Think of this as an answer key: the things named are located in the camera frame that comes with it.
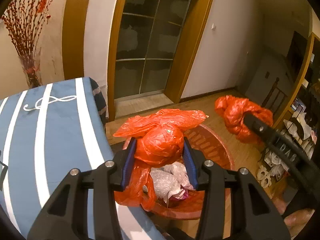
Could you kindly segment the clear bubble wrap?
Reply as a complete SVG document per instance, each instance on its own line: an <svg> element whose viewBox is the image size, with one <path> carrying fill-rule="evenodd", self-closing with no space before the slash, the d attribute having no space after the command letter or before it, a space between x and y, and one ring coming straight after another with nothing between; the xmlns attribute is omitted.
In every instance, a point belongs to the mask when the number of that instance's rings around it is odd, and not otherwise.
<svg viewBox="0 0 320 240"><path fill-rule="evenodd" d="M181 162L174 162L162 167L151 167L148 170L147 179L151 179L151 185L145 183L142 186L144 194L155 193L157 200L162 200L166 206L170 204L169 192L179 191L180 188L187 189L188 192L195 191L187 175L187 169Z"/></svg>

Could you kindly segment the orange plastic bag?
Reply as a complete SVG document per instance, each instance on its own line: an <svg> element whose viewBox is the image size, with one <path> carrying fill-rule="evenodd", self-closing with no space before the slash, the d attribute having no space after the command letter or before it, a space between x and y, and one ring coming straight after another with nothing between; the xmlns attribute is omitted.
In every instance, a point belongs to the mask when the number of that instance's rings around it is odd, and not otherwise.
<svg viewBox="0 0 320 240"><path fill-rule="evenodd" d="M247 98L221 96L215 101L215 111L224 119L228 132L235 135L236 139L242 143L261 143L259 137L244 124L246 114L252 114L268 126L273 126L273 113Z"/></svg>
<svg viewBox="0 0 320 240"><path fill-rule="evenodd" d="M208 116L201 110L161 109L147 116L128 118L114 137L137 139L130 182L123 192L115 192L119 205L142 206L150 211L156 204L152 168L161 168L180 159L186 130L199 126Z"/></svg>

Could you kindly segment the pink plastic bag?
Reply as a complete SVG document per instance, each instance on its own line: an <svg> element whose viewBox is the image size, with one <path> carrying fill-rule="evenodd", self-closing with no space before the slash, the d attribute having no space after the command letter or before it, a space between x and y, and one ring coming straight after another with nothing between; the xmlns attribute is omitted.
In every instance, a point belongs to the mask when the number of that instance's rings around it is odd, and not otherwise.
<svg viewBox="0 0 320 240"><path fill-rule="evenodd" d="M189 192L187 189L180 188L179 191L170 191L169 192L170 201L180 201L189 197Z"/></svg>

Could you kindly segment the orange trash bag liner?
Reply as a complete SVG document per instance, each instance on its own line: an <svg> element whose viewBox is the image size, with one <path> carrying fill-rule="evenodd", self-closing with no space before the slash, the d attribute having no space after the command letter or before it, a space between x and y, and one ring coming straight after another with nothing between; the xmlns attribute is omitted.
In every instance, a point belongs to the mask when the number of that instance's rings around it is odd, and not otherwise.
<svg viewBox="0 0 320 240"><path fill-rule="evenodd" d="M231 154L216 133L207 126L200 124L185 131L184 136L187 137L191 147L201 151L206 159L225 169L233 169L234 161ZM115 199L118 204L136 207L141 206L141 202L147 202L149 196L146 192L134 196L124 191L116 193ZM189 191L187 198L174 200L171 197L168 203L162 198L156 198L153 208L149 211L167 219L195 220L200 218L203 200L203 191Z"/></svg>

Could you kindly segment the orange plastic trash basket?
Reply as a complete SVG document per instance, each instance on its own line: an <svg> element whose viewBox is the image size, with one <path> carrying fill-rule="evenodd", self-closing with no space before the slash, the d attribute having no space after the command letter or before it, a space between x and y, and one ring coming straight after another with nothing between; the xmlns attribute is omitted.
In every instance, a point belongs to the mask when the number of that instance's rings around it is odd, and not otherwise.
<svg viewBox="0 0 320 240"><path fill-rule="evenodd" d="M149 130L137 140L130 182L116 202L170 219L224 219L226 171L209 164L206 152L193 149L179 128Z"/></svg>

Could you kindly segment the cluttered storage shelf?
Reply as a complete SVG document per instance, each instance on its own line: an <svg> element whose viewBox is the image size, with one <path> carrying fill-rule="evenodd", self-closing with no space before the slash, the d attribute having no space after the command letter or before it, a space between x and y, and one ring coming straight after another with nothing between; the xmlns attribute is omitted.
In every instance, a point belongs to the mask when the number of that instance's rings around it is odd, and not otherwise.
<svg viewBox="0 0 320 240"><path fill-rule="evenodd" d="M294 34L285 63L293 68L293 92L274 114L273 127L311 158L319 142L319 37Z"/></svg>

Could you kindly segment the blue white striped tablecloth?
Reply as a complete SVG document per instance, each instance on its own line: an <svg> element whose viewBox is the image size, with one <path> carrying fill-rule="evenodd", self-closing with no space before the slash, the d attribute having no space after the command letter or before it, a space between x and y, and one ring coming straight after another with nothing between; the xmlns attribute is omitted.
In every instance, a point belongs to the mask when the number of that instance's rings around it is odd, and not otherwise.
<svg viewBox="0 0 320 240"><path fill-rule="evenodd" d="M83 77L1 100L1 206L22 236L71 169L113 158L94 89Z"/></svg>

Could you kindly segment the wooden chair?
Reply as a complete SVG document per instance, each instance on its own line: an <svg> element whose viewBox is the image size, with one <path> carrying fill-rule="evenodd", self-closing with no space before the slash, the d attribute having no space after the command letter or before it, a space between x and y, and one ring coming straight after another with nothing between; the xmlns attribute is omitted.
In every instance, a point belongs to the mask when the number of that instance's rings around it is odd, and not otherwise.
<svg viewBox="0 0 320 240"><path fill-rule="evenodd" d="M261 104L262 107L269 109L273 114L276 114L279 111L287 98L285 92L278 87L279 80L280 78L277 77L269 93Z"/></svg>

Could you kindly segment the glass vase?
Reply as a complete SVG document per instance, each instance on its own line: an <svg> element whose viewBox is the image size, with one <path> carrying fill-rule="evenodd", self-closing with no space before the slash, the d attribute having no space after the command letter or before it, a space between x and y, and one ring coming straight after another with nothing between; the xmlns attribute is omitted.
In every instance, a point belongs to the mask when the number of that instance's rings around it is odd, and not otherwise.
<svg viewBox="0 0 320 240"><path fill-rule="evenodd" d="M29 88L36 88L42 86L41 68L40 68L39 50L36 54L25 54L19 56L23 73Z"/></svg>

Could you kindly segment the glass sliding door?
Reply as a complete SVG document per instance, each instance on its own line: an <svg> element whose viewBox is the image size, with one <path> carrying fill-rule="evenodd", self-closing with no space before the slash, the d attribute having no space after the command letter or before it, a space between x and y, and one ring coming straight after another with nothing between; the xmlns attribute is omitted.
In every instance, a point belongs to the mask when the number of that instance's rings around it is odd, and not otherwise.
<svg viewBox="0 0 320 240"><path fill-rule="evenodd" d="M163 91L190 0L125 0L114 97Z"/></svg>

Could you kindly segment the red berry branches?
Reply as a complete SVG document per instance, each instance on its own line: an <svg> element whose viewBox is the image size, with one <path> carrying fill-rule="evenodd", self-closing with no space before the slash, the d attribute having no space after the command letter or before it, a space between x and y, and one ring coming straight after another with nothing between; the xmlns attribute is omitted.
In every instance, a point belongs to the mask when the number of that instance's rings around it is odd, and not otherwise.
<svg viewBox="0 0 320 240"><path fill-rule="evenodd" d="M53 0L11 0L1 19L17 54L35 54Z"/></svg>

